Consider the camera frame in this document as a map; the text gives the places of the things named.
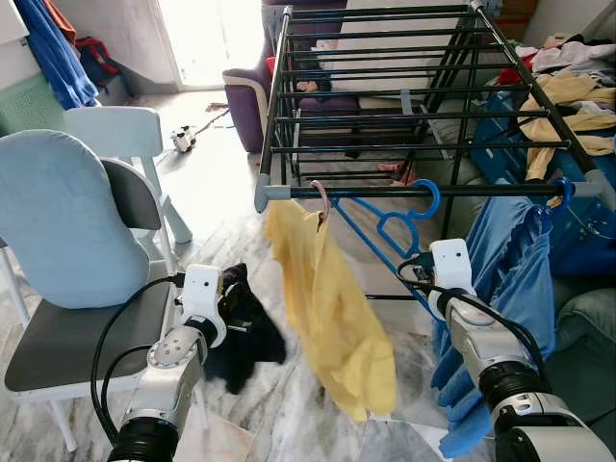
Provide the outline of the white and grey clothes pile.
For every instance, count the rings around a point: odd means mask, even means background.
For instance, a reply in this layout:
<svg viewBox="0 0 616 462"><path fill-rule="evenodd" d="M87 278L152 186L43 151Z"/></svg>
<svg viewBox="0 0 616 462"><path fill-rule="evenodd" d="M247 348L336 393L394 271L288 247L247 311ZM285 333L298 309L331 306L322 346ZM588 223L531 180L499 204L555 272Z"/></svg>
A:
<svg viewBox="0 0 616 462"><path fill-rule="evenodd" d="M523 58L531 73L554 75L569 71L589 75L600 87L616 87L615 44L590 45L584 42L563 42L550 48L533 48L516 45L515 52Z"/></svg>

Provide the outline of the yellow printed t-shirt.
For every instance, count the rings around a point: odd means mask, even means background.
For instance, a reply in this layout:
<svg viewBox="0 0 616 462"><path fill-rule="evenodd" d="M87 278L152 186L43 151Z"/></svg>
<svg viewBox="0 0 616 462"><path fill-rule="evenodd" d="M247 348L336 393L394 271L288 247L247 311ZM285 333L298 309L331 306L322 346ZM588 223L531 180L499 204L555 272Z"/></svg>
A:
<svg viewBox="0 0 616 462"><path fill-rule="evenodd" d="M348 417L387 417L397 405L395 349L333 230L291 199L270 202L264 216L305 361Z"/></svg>

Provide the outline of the blue storage box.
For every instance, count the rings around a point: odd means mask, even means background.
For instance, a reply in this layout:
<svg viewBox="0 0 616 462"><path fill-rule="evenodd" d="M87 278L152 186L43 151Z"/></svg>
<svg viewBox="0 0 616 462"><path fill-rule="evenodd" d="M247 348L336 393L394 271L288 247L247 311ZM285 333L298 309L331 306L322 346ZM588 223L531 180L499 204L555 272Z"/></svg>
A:
<svg viewBox="0 0 616 462"><path fill-rule="evenodd" d="M528 137L510 114L526 97L524 90L494 91L481 105L497 117L475 120L471 160L490 182L521 184L526 179ZM553 274L613 274L615 264L615 215L598 198L573 198L567 211L552 216Z"/></svg>

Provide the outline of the blue towel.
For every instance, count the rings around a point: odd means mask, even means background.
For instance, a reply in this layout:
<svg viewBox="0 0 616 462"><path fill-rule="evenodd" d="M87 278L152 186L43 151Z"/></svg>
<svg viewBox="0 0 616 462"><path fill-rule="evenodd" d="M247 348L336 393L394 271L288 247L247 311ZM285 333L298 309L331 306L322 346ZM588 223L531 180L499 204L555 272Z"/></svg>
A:
<svg viewBox="0 0 616 462"><path fill-rule="evenodd" d="M52 0L13 0L28 31L30 47L63 110L97 104L98 89L81 66L71 42L76 30Z"/></svg>

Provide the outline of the blue plastic hanger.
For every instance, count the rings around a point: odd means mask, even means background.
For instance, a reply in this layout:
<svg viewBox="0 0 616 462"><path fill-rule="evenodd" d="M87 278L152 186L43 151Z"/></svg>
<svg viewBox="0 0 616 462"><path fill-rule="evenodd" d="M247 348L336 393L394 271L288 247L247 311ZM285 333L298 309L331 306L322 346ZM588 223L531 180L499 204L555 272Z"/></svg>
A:
<svg viewBox="0 0 616 462"><path fill-rule="evenodd" d="M418 179L406 186L367 186L366 188L326 188L333 207L330 213L342 217L342 221L356 234L375 259L408 291L408 295L375 295L375 300L406 300L419 307L428 308L426 295L419 295L409 289L409 282L404 280L404 270L409 268L410 256L425 252L420 239L419 220L427 220L436 215L443 207L444 198L440 186L427 179ZM388 210L373 204L376 198L426 198L427 204L422 210L414 207L404 210ZM369 213L375 219L371 230L358 223L347 204L353 204Z"/></svg>
<svg viewBox="0 0 616 462"><path fill-rule="evenodd" d="M559 179L555 179L552 182L559 186L559 194L549 199L547 206L554 210L558 210L560 207L567 207L572 202L574 196L576 196L576 186L567 177L559 177Z"/></svg>

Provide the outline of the blue shirt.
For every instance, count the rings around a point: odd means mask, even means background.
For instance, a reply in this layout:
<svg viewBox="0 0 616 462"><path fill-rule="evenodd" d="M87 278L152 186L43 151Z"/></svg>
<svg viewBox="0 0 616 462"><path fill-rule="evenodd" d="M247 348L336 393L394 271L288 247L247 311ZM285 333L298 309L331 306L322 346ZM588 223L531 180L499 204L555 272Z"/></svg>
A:
<svg viewBox="0 0 616 462"><path fill-rule="evenodd" d="M466 238L476 295L523 326L545 358L557 344L548 215L524 197L490 197ZM449 423L437 449L445 458L466 456L489 434L490 413L443 322L434 325L432 344L431 386Z"/></svg>

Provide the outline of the white toy robot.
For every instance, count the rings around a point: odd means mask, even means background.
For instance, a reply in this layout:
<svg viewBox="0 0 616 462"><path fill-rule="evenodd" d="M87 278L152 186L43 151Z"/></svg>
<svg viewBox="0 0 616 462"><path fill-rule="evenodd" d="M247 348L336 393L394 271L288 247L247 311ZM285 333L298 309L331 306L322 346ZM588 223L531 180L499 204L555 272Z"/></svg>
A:
<svg viewBox="0 0 616 462"><path fill-rule="evenodd" d="M173 144L173 149L180 154L188 154L196 146L196 132L191 126L181 126L169 137Z"/></svg>

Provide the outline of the yellow crumpled clothes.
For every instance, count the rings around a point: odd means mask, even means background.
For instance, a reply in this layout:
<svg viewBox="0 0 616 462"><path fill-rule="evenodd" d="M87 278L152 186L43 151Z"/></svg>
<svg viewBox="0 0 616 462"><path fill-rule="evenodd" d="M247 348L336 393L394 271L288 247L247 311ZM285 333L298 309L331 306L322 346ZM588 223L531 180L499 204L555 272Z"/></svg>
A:
<svg viewBox="0 0 616 462"><path fill-rule="evenodd" d="M560 70L555 74L540 74L536 81L552 104L571 105L578 102L611 106L615 104L616 89L603 87L590 74ZM562 118L590 157L602 157L612 153L613 138L611 136L582 135L581 132L615 127L615 112L582 110L579 114L565 115ZM527 120L527 123L521 127L521 132L528 137L529 141L560 141L560 136L548 118L541 117L531 120L528 117L521 117L519 120ZM526 154L525 180L545 179L550 159L554 157L554 151L554 148L529 148Z"/></svg>

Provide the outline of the black drying rack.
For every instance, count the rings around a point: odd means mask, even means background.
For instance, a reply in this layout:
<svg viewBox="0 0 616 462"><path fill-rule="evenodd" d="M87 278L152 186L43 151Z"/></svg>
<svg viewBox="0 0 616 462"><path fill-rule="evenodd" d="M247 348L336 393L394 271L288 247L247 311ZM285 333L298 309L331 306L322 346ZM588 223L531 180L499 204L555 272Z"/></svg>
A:
<svg viewBox="0 0 616 462"><path fill-rule="evenodd" d="M524 196L549 199L559 194L552 181L567 177L576 186L576 197L598 198L613 212L613 175L604 172L563 122L558 104L552 104L535 75L514 45L499 30L496 12L499 0L408 0L401 6L361 6L347 0L346 9L296 12L287 6L281 16L281 35L273 56L272 83L261 149L261 165L254 204L264 211L272 201L302 198L309 194L309 181L321 180L326 188L382 188L382 162L406 162L414 167L426 162L443 167L446 175L437 181L443 193L446 217L453 201L462 196ZM459 63L445 65L456 70L443 88L425 90L333 91L327 71L305 62L318 39L344 39L336 34L295 34L295 25L343 23L362 19L424 18L428 13L462 16L470 10L484 23L483 40L477 44L449 45L459 50ZM475 120L497 117L481 105L494 91L524 90L526 101L510 112L518 118L545 117L560 141L528 141L529 148L554 148L545 179L521 184L490 182L471 160ZM302 115L295 104L282 100L298 98L356 97L358 115Z"/></svg>

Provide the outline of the grey folding chair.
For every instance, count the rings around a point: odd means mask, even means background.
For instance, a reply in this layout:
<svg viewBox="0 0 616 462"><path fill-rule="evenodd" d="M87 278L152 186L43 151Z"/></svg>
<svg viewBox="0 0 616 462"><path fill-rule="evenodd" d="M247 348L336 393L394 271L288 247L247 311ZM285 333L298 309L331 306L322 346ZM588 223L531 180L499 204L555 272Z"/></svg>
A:
<svg viewBox="0 0 616 462"><path fill-rule="evenodd" d="M149 181L134 167L116 159L101 159L98 171L106 171L110 181L115 210L121 216L136 216L124 218L128 221L148 221L162 212L154 206L155 199ZM25 298L19 290L22 283L17 280L13 271L13 250L11 246L0 245L0 274L3 274L6 285L12 292L14 308L20 317L22 331L19 336L12 334L8 340L13 347L8 369L5 370L3 387L6 393L18 403L40 403L47 406L53 417L53 422L61 435L67 452L78 450L78 440L73 435L71 415L67 405L75 398L90 396L90 371L95 365L95 348L100 335L104 334L106 322L115 313L120 312L122 305L105 308L65 309L61 305L40 299L34 312L28 312ZM148 263L149 280L159 280L162 277L181 276L184 273L173 273L173 258L170 260L150 260ZM179 316L180 308L173 307L176 296L180 295L179 286L172 289L172 282L155 283L151 289L146 289L138 295L136 302L128 305L120 314L118 321L107 330L104 347L100 353L100 361L111 361L129 347L155 344L164 334L172 330L173 317ZM149 387L141 388L145 375L146 360L135 357L120 358L119 372L114 372L111 378L110 391L101 392L104 382L104 369L97 371L98 393L103 398L110 392L126 392L138 389L138 395L148 391ZM189 413L188 392L193 391L194 384L180 386L181 396L177 400L175 412L164 412L153 417L166 417L176 425L179 431L177 437L184 435L185 423Z"/></svg>

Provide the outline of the white folded mattress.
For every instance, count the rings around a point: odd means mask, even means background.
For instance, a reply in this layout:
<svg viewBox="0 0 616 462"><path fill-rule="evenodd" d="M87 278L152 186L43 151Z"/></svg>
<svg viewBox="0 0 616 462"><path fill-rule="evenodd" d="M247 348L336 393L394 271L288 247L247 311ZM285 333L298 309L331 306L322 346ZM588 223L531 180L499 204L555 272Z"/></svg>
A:
<svg viewBox="0 0 616 462"><path fill-rule="evenodd" d="M483 31L483 21L470 10L462 16L348 19L342 25L346 37L318 39L305 62L327 71L333 91L443 88L457 74L444 66L458 64L462 56L446 48L481 43Z"/></svg>

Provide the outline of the light blue cushion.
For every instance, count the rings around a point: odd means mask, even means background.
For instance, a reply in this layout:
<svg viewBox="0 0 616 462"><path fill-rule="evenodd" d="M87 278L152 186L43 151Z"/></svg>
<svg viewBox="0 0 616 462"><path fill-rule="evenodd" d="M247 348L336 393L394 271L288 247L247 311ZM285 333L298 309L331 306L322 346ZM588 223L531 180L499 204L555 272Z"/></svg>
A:
<svg viewBox="0 0 616 462"><path fill-rule="evenodd" d="M0 241L37 294L70 309L118 305L146 278L109 176L82 141L53 129L0 138Z"/></svg>

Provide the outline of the red and navy bag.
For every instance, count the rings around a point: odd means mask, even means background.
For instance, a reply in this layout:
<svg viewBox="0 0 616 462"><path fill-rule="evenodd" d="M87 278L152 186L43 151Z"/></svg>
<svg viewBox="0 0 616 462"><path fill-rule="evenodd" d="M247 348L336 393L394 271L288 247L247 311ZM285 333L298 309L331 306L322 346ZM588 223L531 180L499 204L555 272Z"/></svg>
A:
<svg viewBox="0 0 616 462"><path fill-rule="evenodd" d="M97 87L106 87L120 75L118 62L110 56L106 45L93 37L78 37L74 40L80 65Z"/></svg>

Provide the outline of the pink hanger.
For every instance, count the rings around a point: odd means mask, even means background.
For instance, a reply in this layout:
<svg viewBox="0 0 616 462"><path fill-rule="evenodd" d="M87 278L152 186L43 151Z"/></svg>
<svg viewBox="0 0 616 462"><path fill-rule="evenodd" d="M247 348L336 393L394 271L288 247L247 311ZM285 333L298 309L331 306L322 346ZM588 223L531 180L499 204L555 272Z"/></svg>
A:
<svg viewBox="0 0 616 462"><path fill-rule="evenodd" d="M329 196L327 196L325 185L323 185L320 180L311 180L311 186L317 191L321 199L321 210L318 212L318 229L321 229L329 218L333 203L331 203Z"/></svg>

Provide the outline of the pink slipper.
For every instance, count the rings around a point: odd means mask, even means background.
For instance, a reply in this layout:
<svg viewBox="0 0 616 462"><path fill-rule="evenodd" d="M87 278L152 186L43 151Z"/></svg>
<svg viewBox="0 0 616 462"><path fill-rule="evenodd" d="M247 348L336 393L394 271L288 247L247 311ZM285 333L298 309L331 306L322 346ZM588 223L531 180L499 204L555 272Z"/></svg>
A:
<svg viewBox="0 0 616 462"><path fill-rule="evenodd" d="M377 168L379 171L389 173L393 186L412 184L419 177L412 164L406 162L378 164Z"/></svg>

